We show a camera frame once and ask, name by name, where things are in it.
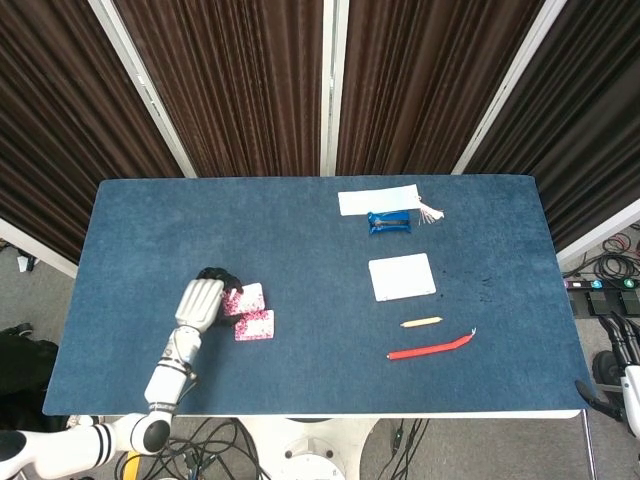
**black bag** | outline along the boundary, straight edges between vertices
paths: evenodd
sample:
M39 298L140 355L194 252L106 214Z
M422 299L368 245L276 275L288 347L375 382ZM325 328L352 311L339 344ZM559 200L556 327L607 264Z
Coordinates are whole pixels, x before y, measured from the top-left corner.
M55 343L0 333L0 430L65 429L69 417L42 413L57 353Z

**blue package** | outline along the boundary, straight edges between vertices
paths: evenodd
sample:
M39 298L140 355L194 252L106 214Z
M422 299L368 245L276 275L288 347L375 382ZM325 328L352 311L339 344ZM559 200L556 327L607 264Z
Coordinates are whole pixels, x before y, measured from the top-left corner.
M369 213L369 233L381 232L411 232L409 212L401 210L398 212Z

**white tassel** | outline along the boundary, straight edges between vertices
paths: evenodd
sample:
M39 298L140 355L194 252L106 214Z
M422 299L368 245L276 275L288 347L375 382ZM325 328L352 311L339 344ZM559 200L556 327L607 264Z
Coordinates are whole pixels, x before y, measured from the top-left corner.
M440 220L444 217L444 212L442 210L436 210L435 208L431 208L428 205L425 205L421 202L422 197L418 197L419 208L420 208L420 220L418 221L418 225L422 223L433 223L437 220Z

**metal table leg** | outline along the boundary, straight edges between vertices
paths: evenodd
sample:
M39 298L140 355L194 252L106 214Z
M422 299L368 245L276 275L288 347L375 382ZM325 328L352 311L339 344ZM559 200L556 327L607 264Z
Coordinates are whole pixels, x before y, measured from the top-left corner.
M582 429L584 430L584 439L587 447L587 459L589 460L589 480L598 480L598 472L596 472L596 461L593 456L593 443L591 441L589 417L586 409L580 410L580 418L582 419Z

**pink card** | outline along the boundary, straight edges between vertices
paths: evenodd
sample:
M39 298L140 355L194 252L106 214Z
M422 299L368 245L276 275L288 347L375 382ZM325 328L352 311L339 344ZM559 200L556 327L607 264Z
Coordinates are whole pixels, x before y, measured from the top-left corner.
M236 341L264 340L273 338L275 315L273 310L246 313L236 323Z
M243 293L238 293L234 288L229 292L225 292L222 297L222 308L224 314L238 315L240 313L251 313L264 310L264 295L262 294L262 284L252 283L251 285L243 285Z

